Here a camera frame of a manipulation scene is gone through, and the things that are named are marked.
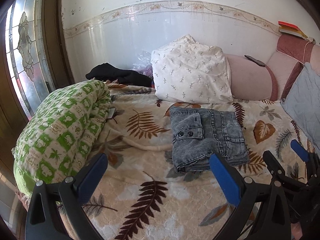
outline folded denim garment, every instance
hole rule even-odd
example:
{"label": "folded denim garment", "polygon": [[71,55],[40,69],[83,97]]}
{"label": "folded denim garment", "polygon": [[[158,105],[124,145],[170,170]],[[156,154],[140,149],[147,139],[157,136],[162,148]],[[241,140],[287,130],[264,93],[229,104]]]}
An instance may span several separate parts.
{"label": "folded denim garment", "polygon": [[208,171],[219,153],[231,166],[247,163],[248,150],[234,112],[204,108],[170,108],[172,162],[176,172]]}

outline silver bolt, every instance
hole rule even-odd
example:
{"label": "silver bolt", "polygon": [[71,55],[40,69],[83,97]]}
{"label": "silver bolt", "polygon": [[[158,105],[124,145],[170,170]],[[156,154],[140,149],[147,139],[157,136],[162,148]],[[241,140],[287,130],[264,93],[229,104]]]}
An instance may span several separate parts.
{"label": "silver bolt", "polygon": [[248,184],[253,182],[253,179],[251,179],[250,177],[244,177],[244,181]]}
{"label": "silver bolt", "polygon": [[274,184],[275,184],[276,187],[280,187],[280,186],[281,186],[281,182],[278,181],[278,180],[276,180],[276,181],[274,182]]}
{"label": "silver bolt", "polygon": [[66,177],[64,181],[65,181],[66,183],[70,183],[70,182],[73,181],[73,177],[72,177],[72,176]]}
{"label": "silver bolt", "polygon": [[41,186],[43,184],[43,181],[42,180],[38,180],[37,181],[37,183],[36,183],[36,185],[39,187],[39,186]]}

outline plastic bag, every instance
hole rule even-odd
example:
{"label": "plastic bag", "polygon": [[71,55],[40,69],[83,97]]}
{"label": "plastic bag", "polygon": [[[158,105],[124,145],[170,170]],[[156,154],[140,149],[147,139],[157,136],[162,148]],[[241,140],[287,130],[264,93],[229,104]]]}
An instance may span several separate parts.
{"label": "plastic bag", "polygon": [[138,56],[137,62],[133,63],[131,70],[137,71],[148,77],[152,77],[152,64],[151,54],[147,51],[142,51],[141,55]]}

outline green fabric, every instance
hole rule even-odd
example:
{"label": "green fabric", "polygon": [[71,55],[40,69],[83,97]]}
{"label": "green fabric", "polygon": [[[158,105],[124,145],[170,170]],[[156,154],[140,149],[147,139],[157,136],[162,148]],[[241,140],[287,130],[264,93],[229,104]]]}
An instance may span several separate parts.
{"label": "green fabric", "polygon": [[52,92],[20,134],[13,155],[19,190],[62,181],[85,164],[111,103],[105,83],[90,80]]}

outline beige blanket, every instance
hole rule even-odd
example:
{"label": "beige blanket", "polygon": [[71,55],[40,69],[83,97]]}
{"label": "beige blanket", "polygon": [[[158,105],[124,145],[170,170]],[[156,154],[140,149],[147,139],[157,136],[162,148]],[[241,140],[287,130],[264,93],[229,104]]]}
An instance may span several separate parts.
{"label": "beige blanket", "polygon": [[[116,112],[91,153],[108,154],[108,169],[90,202],[83,205],[93,225],[104,239],[213,239],[233,207],[210,171],[174,172],[168,114],[173,103],[159,100],[149,88],[111,84],[110,91]],[[305,165],[291,150],[290,141],[297,139],[306,149],[309,143],[279,102],[175,105],[236,112],[250,157],[248,164],[238,167],[241,175],[269,184],[271,175],[262,154],[270,150],[288,176],[305,181]],[[250,220],[257,210],[253,209]]]}

